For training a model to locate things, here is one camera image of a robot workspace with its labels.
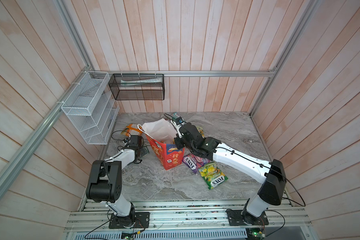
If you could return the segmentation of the red paper bag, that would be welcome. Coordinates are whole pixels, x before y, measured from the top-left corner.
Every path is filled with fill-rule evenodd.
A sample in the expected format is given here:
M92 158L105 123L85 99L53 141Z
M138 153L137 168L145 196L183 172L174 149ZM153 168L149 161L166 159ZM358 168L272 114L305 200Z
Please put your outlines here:
M160 160L165 170L172 169L182 163L184 148L178 149L174 138L176 131L174 126L165 119L138 125L138 129L144 133L155 155Z

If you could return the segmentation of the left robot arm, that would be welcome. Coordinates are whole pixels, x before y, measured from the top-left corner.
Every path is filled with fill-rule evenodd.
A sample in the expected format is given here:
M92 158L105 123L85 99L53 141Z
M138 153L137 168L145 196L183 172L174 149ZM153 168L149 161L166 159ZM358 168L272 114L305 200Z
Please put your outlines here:
M114 156L92 163L86 197L104 203L112 211L111 220L121 221L125 228L135 223L135 207L122 195L122 170L131 163L139 164L144 147L142 136L131 135L126 145Z

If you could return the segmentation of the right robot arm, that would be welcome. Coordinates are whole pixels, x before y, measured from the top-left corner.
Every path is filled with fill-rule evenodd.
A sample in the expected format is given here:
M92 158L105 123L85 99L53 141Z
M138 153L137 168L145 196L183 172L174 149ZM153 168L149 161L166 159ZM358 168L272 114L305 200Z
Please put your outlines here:
M204 138L191 123L172 120L171 124L177 131L174 141L178 148L186 147L198 157L233 167L261 184L258 193L247 201L242 211L243 217L259 218L268 207L281 204L287 183L281 161L260 160L241 153L218 139Z

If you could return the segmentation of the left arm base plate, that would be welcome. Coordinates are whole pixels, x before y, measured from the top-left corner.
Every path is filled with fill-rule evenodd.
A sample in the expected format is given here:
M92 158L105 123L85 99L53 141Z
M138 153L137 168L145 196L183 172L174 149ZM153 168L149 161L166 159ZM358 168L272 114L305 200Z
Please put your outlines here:
M149 212L138 212L130 214L127 217L111 216L109 223L109 229L132 229L142 228L146 229L149 227L150 213Z

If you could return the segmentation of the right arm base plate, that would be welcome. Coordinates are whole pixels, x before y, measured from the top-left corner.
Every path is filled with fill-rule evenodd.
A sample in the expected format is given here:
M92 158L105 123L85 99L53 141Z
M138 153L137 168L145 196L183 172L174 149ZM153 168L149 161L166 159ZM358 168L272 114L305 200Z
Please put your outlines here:
M269 220L266 212L262 212L259 217L254 217L244 213L243 210L227 209L227 218L230 226L267 226Z

